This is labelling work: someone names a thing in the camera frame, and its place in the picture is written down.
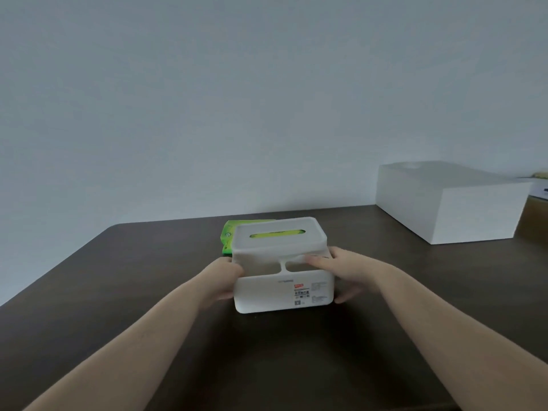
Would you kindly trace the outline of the person's left hand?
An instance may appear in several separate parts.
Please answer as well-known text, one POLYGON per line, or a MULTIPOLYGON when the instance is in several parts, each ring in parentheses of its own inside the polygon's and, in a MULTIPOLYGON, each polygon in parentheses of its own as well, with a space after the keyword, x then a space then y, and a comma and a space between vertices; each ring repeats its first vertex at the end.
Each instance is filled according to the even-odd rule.
POLYGON ((210 263, 197 276, 204 303, 233 298, 237 280, 229 280, 223 272, 223 257, 210 263))

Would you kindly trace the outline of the person's right hand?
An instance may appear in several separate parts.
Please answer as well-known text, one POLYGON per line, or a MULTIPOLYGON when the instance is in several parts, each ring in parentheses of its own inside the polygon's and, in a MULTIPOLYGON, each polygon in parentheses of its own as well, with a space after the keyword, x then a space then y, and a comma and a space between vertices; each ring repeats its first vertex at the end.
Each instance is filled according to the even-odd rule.
POLYGON ((365 289, 378 290, 379 277, 391 268, 385 262, 339 247, 329 247, 329 252, 338 258, 338 274, 333 275, 342 282, 333 299, 335 304, 345 303, 365 289))

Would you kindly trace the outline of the white plastic tissue box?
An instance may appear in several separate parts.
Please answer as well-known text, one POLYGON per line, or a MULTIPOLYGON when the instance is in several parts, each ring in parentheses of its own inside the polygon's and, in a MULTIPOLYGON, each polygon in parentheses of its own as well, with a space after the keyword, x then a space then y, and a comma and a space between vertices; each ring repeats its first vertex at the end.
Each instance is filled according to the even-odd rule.
POLYGON ((305 255, 284 257, 273 273, 239 278, 233 289, 238 313, 261 313, 324 306, 333 302, 335 278, 305 263, 305 255))

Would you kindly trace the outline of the white tissue box lid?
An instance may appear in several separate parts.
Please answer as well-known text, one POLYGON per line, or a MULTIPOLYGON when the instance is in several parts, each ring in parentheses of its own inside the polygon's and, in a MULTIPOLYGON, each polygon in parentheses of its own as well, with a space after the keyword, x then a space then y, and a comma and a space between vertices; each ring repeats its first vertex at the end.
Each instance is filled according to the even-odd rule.
POLYGON ((252 222, 235 227, 233 258, 242 256, 279 258, 327 249, 327 236, 313 217, 252 222))

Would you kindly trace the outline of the person's right forearm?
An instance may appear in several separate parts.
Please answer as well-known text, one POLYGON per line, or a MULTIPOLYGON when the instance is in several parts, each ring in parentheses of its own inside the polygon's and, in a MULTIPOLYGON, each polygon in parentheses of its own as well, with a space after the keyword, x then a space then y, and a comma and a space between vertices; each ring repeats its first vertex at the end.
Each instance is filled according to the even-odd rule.
POLYGON ((548 364, 466 315, 400 269, 374 282, 462 411, 548 411, 548 364))

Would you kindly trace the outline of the person's left forearm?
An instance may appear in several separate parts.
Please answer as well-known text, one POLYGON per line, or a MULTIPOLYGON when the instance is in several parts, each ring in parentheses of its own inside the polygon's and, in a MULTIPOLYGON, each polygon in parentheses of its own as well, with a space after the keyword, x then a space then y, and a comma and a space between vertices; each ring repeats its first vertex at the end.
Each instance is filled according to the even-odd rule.
POLYGON ((196 276, 161 299, 24 411, 144 411, 204 305, 196 276))

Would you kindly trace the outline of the green tissue packet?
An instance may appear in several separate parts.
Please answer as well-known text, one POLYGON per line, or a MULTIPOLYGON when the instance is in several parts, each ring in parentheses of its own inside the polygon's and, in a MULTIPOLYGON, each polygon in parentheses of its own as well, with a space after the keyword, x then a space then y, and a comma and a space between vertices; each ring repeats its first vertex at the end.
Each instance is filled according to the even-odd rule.
POLYGON ((220 240, 223 245, 222 255, 223 256, 232 256, 232 248, 231 243, 233 240, 233 235, 235 232, 235 229, 239 225, 246 225, 249 223, 261 223, 261 222, 270 222, 274 221, 274 219, 251 219, 251 220, 229 220, 227 221, 224 226, 223 230, 221 232, 220 240))

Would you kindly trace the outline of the large white rectangular box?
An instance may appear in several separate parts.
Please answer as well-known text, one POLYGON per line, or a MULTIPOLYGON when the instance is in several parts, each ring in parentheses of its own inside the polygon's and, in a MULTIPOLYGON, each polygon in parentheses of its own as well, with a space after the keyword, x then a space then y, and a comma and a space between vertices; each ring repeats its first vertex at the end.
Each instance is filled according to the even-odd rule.
POLYGON ((513 238, 531 181, 443 161, 381 165, 375 204, 429 244, 513 238))

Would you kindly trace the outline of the papers on side surface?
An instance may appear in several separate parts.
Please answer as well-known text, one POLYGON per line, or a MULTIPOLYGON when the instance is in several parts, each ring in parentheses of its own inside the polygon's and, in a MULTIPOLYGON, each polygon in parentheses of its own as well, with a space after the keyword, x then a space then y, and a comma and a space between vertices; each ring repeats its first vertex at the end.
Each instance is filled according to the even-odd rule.
POLYGON ((548 200, 548 169, 535 172, 530 176, 518 178, 531 184, 529 196, 541 200, 548 200))

